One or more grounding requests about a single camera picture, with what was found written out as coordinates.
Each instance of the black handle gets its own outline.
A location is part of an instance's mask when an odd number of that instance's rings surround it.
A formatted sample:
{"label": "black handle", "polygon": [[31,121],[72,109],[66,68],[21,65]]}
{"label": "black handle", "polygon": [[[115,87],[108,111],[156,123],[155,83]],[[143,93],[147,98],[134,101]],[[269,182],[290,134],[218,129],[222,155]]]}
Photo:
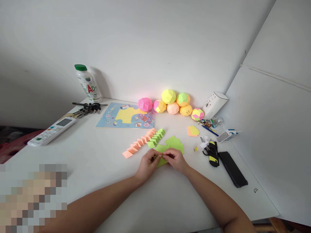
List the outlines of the black handle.
{"label": "black handle", "polygon": [[83,104],[80,104],[80,103],[75,103],[75,102],[72,102],[72,104],[74,104],[74,105],[84,106]]}

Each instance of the orange origami ball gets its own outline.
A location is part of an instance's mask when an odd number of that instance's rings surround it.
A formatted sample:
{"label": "orange origami ball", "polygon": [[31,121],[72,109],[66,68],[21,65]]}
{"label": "orange origami ball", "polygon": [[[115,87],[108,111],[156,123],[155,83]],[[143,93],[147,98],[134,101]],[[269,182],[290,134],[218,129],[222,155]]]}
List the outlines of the orange origami ball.
{"label": "orange origami ball", "polygon": [[187,105],[184,107],[180,107],[180,114],[182,114],[183,116],[189,116],[192,113],[192,107],[191,105]]}
{"label": "orange origami ball", "polygon": [[163,100],[156,100],[153,103],[153,109],[157,112],[157,113],[161,113],[164,112],[166,109],[166,104],[163,102]]}

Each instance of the origami ball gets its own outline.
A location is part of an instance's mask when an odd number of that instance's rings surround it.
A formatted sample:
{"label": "origami ball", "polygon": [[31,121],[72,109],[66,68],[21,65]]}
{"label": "origami ball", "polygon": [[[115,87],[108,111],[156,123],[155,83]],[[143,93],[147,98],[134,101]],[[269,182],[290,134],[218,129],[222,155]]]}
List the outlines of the origami ball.
{"label": "origami ball", "polygon": [[161,113],[164,112],[166,109],[166,104],[162,101],[162,100],[156,100],[153,103],[153,109],[157,112],[157,113]]}
{"label": "origami ball", "polygon": [[184,107],[190,104],[190,96],[187,93],[180,93],[177,98],[176,102],[180,107]]}
{"label": "origami ball", "polygon": [[180,114],[183,116],[189,116],[192,113],[191,105],[180,107]]}
{"label": "origami ball", "polygon": [[166,104],[172,104],[176,100],[176,93],[173,90],[165,90],[162,92],[162,100]]}
{"label": "origami ball", "polygon": [[138,107],[144,112],[149,112],[152,109],[152,101],[149,98],[141,98],[138,101]]}
{"label": "origami ball", "polygon": [[174,115],[174,114],[178,113],[179,105],[176,102],[174,102],[172,104],[168,104],[167,105],[167,111],[169,114]]}
{"label": "origami ball", "polygon": [[202,120],[203,116],[204,116],[204,112],[199,108],[195,108],[191,113],[191,118],[193,120]]}

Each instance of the pink origami ball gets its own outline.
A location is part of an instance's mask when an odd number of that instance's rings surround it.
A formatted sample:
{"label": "pink origami ball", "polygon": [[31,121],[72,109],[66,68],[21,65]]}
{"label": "pink origami ball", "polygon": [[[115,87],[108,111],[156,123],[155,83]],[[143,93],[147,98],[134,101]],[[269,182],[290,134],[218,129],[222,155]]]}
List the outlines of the pink origami ball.
{"label": "pink origami ball", "polygon": [[152,101],[149,98],[141,98],[138,101],[138,107],[144,112],[149,112],[152,109]]}

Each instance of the orange sticky note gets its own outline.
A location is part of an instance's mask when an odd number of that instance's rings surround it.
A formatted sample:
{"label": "orange sticky note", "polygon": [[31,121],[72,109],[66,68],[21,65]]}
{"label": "orange sticky note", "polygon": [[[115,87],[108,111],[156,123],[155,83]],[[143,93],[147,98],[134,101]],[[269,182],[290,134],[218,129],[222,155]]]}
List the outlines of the orange sticky note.
{"label": "orange sticky note", "polygon": [[153,137],[154,134],[155,134],[154,132],[147,132],[147,133],[146,133],[146,135],[148,135],[148,136],[151,137],[151,138]]}
{"label": "orange sticky note", "polygon": [[138,149],[139,149],[139,147],[138,147],[138,145],[137,145],[137,144],[131,144],[130,146],[131,146],[131,147],[134,147],[136,150],[138,150]]}
{"label": "orange sticky note", "polygon": [[142,146],[144,144],[142,139],[137,139],[138,143]]}
{"label": "orange sticky note", "polygon": [[152,131],[152,132],[156,133],[156,129],[155,128],[152,128],[149,131]]}
{"label": "orange sticky note", "polygon": [[140,138],[143,140],[144,143],[147,143],[147,138],[145,136],[140,137]]}
{"label": "orange sticky note", "polygon": [[150,141],[150,139],[151,139],[151,137],[149,135],[145,135],[144,137],[147,139],[147,141]]}
{"label": "orange sticky note", "polygon": [[197,135],[192,135],[192,134],[191,134],[191,131],[190,131],[189,127],[187,127],[187,131],[188,131],[188,135],[189,135],[189,136],[191,136],[191,137],[197,137]]}
{"label": "orange sticky note", "polygon": [[125,158],[131,157],[133,154],[129,152],[128,150],[122,153]]}
{"label": "orange sticky note", "polygon": [[142,147],[139,142],[134,142],[134,144],[138,145],[138,147]]}
{"label": "orange sticky note", "polygon": [[131,154],[134,154],[135,152],[137,152],[138,150],[135,149],[134,147],[130,147],[127,149],[127,151],[129,151]]}

